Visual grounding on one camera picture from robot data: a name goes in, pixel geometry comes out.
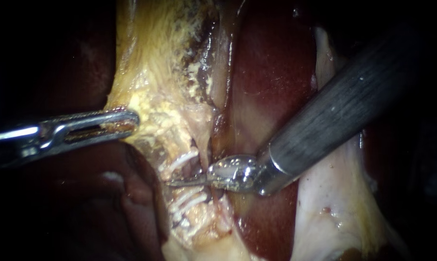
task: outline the clip applier jaw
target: clip applier jaw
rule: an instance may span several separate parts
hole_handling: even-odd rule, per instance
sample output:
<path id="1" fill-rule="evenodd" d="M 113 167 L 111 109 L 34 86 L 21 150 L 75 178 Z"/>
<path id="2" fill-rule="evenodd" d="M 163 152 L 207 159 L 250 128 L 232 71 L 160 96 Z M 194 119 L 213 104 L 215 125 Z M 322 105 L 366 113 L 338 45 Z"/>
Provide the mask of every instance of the clip applier jaw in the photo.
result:
<path id="1" fill-rule="evenodd" d="M 11 168 L 80 147 L 128 137 L 139 125 L 128 110 L 52 117 L 0 132 L 0 168 Z"/>
<path id="2" fill-rule="evenodd" d="M 233 155 L 213 163 L 205 174 L 166 182 L 171 187 L 212 186 L 239 193 L 254 192 L 256 160 L 251 155 Z"/>

